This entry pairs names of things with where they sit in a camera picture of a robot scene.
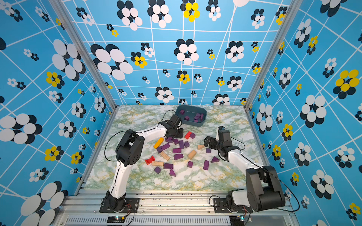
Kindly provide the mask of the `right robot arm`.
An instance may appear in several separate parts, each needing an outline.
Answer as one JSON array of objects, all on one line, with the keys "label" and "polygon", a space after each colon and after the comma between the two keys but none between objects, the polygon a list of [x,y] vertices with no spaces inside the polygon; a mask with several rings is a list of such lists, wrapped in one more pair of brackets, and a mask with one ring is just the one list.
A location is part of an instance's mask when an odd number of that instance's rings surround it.
[{"label": "right robot arm", "polygon": [[285,196],[274,167],[256,163],[231,141],[207,136],[204,145],[217,150],[221,158],[236,166],[246,177],[245,189],[230,191],[226,196],[230,212],[243,209],[260,212],[285,206]]}]

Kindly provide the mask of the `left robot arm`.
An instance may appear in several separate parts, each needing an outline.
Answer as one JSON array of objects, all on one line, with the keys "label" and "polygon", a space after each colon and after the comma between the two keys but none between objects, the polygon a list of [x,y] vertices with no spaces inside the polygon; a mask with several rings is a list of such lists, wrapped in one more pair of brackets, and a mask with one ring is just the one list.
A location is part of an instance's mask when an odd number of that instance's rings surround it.
[{"label": "left robot arm", "polygon": [[165,120],[151,128],[134,131],[126,130],[116,147],[117,163],[114,179],[103,199],[103,206],[113,212],[126,208],[126,185],[133,165],[140,159],[143,147],[150,141],[161,137],[182,138],[183,129],[180,119]]}]

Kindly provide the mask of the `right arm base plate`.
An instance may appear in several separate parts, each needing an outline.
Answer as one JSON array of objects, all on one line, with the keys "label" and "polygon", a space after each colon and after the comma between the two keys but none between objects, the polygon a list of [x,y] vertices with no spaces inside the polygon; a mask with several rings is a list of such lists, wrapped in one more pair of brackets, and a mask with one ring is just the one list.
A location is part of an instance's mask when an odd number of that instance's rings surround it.
[{"label": "right arm base plate", "polygon": [[214,212],[217,214],[227,214],[227,213],[241,213],[241,214],[250,214],[253,213],[251,207],[246,205],[236,205],[227,198],[218,198],[214,197],[212,199],[212,206],[214,207]]}]

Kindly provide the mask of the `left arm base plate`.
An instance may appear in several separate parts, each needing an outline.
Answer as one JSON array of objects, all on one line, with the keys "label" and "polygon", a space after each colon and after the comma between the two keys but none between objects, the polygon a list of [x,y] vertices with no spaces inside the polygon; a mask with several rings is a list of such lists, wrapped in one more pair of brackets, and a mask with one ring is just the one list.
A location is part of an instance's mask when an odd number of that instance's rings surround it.
[{"label": "left arm base plate", "polygon": [[119,201],[103,198],[101,200],[100,213],[137,213],[140,198],[121,198]]}]

